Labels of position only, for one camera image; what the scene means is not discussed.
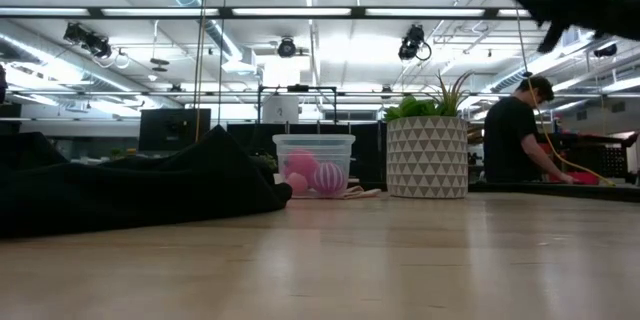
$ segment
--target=black fabric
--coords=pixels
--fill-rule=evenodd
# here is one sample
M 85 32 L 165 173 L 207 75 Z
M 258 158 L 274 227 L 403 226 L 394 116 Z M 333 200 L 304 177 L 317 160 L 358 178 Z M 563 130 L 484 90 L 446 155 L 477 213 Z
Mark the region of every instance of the black fabric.
M 484 168 L 489 182 L 540 180 L 540 170 L 522 149 L 527 135 L 537 136 L 533 110 L 510 96 L 493 105 L 484 121 Z
M 220 126 L 167 158 L 64 160 L 42 134 L 0 137 L 0 237 L 172 224 L 282 209 L 275 185 Z

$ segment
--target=wooden table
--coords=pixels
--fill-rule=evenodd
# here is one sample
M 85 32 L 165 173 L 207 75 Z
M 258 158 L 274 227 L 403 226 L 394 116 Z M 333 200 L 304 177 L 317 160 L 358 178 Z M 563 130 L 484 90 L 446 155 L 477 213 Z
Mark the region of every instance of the wooden table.
M 640 319 L 640 207 L 523 194 L 0 243 L 0 319 Z

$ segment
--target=pink striped ball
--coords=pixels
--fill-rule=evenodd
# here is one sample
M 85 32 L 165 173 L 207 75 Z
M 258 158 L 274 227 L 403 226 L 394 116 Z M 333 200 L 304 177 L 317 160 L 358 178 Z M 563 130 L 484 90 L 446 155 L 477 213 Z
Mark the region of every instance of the pink striped ball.
M 323 196 L 340 195 L 347 185 L 347 175 L 342 168 L 334 163 L 322 163 L 318 165 L 313 174 L 311 187 Z

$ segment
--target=man's arm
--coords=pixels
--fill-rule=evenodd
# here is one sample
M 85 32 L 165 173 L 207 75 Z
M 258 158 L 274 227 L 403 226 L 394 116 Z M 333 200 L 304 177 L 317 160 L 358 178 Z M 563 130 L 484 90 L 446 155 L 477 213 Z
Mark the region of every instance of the man's arm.
M 522 146 L 522 150 L 524 150 L 525 154 L 527 154 L 531 161 L 540 166 L 544 171 L 559 178 L 565 183 L 571 184 L 574 182 L 574 179 L 571 176 L 560 171 L 556 164 L 549 159 L 549 156 L 544 152 L 544 150 L 542 150 L 540 145 L 538 145 L 538 141 L 534 134 L 529 134 L 523 137 L 520 141 L 520 146 Z

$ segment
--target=black monitor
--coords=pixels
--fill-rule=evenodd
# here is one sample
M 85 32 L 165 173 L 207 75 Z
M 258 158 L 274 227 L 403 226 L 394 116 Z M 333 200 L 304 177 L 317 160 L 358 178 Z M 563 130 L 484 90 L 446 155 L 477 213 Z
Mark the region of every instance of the black monitor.
M 196 109 L 142 110 L 138 151 L 179 151 L 211 129 L 211 110 L 200 109 L 200 126 Z

